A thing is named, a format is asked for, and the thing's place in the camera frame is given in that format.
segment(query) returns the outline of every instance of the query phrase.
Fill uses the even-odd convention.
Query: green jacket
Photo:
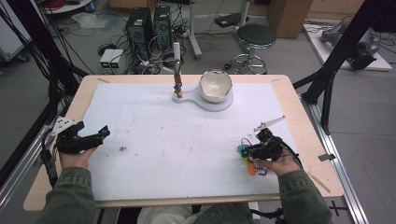
[[[332,212],[305,171],[278,178],[279,192],[288,224],[332,222]],[[37,224],[94,223],[95,202],[91,173],[83,168],[66,168],[46,197]],[[195,224],[252,223],[247,203],[215,204],[200,215]]]

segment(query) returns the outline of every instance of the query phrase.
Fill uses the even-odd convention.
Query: hand
[[[273,170],[277,176],[301,170],[294,158],[285,149],[282,150],[282,155],[277,161],[256,161],[256,166],[266,167],[268,170]]]
[[[62,169],[68,167],[81,167],[87,168],[88,167],[88,159],[90,158],[91,154],[97,149],[97,147],[90,148],[85,150],[83,153],[79,154],[66,154],[66,153],[59,153],[60,161]]]

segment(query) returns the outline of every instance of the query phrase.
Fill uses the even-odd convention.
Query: person
[[[95,202],[92,194],[91,173],[86,169],[95,148],[77,155],[60,153],[61,175],[55,187],[46,196],[46,205],[36,221],[47,223],[93,223]],[[280,201],[289,224],[332,223],[332,212],[320,192],[294,158],[283,150],[277,161],[257,161],[278,176]],[[203,206],[197,214],[186,212],[180,206],[177,223],[252,223],[247,203],[225,203]],[[141,223],[168,223],[164,216],[148,209],[139,215]]]

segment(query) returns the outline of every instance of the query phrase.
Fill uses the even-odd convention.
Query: person's left hand
[[[90,158],[91,154],[96,149],[97,149],[97,147],[93,147],[93,148],[85,150],[83,153],[79,153],[79,154],[66,154],[66,153],[59,152],[62,169],[65,169],[68,167],[87,168],[88,167],[88,159]]]

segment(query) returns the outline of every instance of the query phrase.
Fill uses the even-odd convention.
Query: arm
[[[94,222],[91,173],[85,169],[92,153],[93,149],[77,155],[60,153],[63,169],[55,187],[46,196],[46,205],[37,224]]]
[[[277,161],[257,161],[278,176],[280,201],[288,223],[332,223],[332,212],[319,190],[286,150]]]

